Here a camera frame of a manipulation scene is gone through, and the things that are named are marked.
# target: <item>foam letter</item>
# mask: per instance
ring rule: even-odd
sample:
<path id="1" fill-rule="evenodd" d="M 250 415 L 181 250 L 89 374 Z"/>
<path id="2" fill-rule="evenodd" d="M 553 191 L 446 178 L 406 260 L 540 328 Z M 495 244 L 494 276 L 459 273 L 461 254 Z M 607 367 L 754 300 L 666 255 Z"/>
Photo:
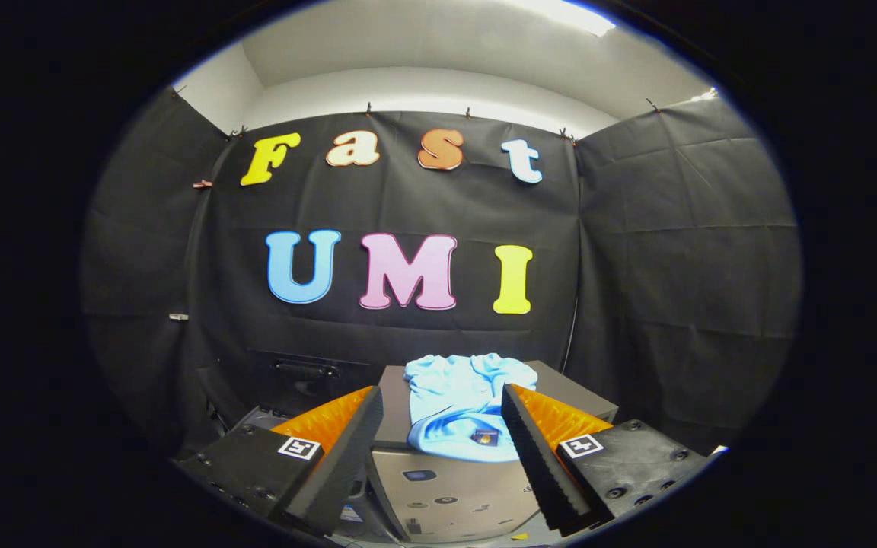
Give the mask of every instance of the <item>foam letter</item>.
<path id="1" fill-rule="evenodd" d="M 309 284 L 293 281 L 293 247 L 300 242 L 295 232 L 274 232 L 266 236 L 269 246 L 269 291 L 293 304 L 319 301 L 330 291 L 333 279 L 333 245 L 340 241 L 336 230 L 314 230 L 309 240 L 314 245 L 314 277 Z"/>
<path id="2" fill-rule="evenodd" d="M 243 177 L 241 184 L 265 183 L 273 176 L 269 173 L 269 167 L 273 169 L 282 164 L 282 160 L 286 157 L 286 147 L 296 146 L 300 143 L 300 134 L 278 135 L 275 138 L 259 139 L 255 143 L 255 154 L 253 162 L 250 163 L 250 170 Z"/>
<path id="3" fill-rule="evenodd" d="M 496 256 L 502 263 L 500 298 L 493 302 L 493 310 L 499 314 L 526 314 L 530 301 L 526 301 L 526 263 L 533 259 L 533 252 L 523 246 L 500 246 Z"/>
<path id="4" fill-rule="evenodd" d="M 369 166 L 381 157 L 376 150 L 377 136 L 373 132 L 346 132 L 338 135 L 333 143 L 337 146 L 327 152 L 327 163 L 331 166 Z"/>
<path id="5" fill-rule="evenodd" d="M 361 239 L 368 248 L 368 292 L 361 298 L 361 306 L 370 309 L 387 308 L 391 299 L 384 292 L 385 278 L 397 303 L 407 306 L 422 283 L 422 294 L 416 299 L 418 308 L 447 310 L 455 306 L 449 285 L 449 267 L 456 240 L 452 236 L 432 235 L 422 242 L 412 263 L 404 259 L 401 247 L 391 234 L 368 234 Z"/>
<path id="6" fill-rule="evenodd" d="M 454 170 L 462 164 L 459 147 L 465 139 L 455 129 L 432 129 L 422 135 L 418 164 L 427 170 Z"/>
<path id="7" fill-rule="evenodd" d="M 502 150 L 509 153 L 509 169 L 523 183 L 536 184 L 543 180 L 544 175 L 534 170 L 530 160 L 540 158 L 540 153 L 526 145 L 523 139 L 508 140 L 502 143 Z"/>

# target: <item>wrinkled fabric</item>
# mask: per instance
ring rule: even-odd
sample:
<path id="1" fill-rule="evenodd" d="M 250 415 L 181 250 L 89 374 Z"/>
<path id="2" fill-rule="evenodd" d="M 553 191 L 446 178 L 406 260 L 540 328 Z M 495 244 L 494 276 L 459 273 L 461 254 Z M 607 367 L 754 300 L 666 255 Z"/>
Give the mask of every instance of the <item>wrinkled fabric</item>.
<path id="1" fill-rule="evenodd" d="M 408 444 L 427 454 L 473 462 L 519 459 L 502 420 L 502 388 L 507 383 L 536 390 L 537 372 L 514 358 L 425 356 L 408 362 L 411 388 Z M 477 429 L 499 433 L 497 445 L 472 440 Z"/>

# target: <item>black foam pad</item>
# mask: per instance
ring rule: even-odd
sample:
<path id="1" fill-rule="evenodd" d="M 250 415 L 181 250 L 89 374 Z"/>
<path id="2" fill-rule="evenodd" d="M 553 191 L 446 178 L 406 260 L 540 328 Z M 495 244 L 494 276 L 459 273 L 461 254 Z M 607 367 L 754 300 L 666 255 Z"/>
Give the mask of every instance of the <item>black foam pad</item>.
<path id="1" fill-rule="evenodd" d="M 354 479 L 358 476 L 381 419 L 384 404 L 375 386 L 358 406 L 327 458 L 293 496 L 286 513 L 302 521 L 315 534 L 331 534 L 340 521 Z"/>
<path id="2" fill-rule="evenodd" d="M 603 504 L 592 500 L 592 492 L 582 492 L 564 471 L 516 389 L 509 385 L 502 392 L 502 418 L 550 530 L 560 530 L 567 537 L 612 518 Z"/>

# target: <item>screw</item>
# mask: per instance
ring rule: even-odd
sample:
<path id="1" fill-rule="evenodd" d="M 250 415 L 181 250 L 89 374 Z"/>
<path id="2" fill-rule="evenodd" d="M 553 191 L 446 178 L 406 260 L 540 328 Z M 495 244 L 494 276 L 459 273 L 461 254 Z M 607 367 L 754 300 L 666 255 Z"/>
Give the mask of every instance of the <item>screw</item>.
<path id="1" fill-rule="evenodd" d="M 257 496 L 259 499 L 276 500 L 276 495 L 271 490 L 265 488 L 257 488 Z"/>

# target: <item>white wall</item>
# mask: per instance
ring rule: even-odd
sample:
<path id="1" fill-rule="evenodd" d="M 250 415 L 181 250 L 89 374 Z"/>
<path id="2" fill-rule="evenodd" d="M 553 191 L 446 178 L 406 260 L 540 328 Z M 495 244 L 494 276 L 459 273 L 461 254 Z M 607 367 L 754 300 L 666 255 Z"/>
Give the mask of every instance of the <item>white wall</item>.
<path id="1" fill-rule="evenodd" d="M 182 76 L 174 90 L 181 90 L 188 104 L 229 134 L 240 129 L 246 107 L 262 91 L 262 84 L 243 44 L 237 42 Z"/>
<path id="2" fill-rule="evenodd" d="M 247 105 L 248 129 L 324 114 L 405 110 L 470 114 L 549 132 L 567 128 L 576 139 L 615 122 L 581 101 L 487 74 L 440 68 L 386 67 L 331 72 L 272 86 Z"/>

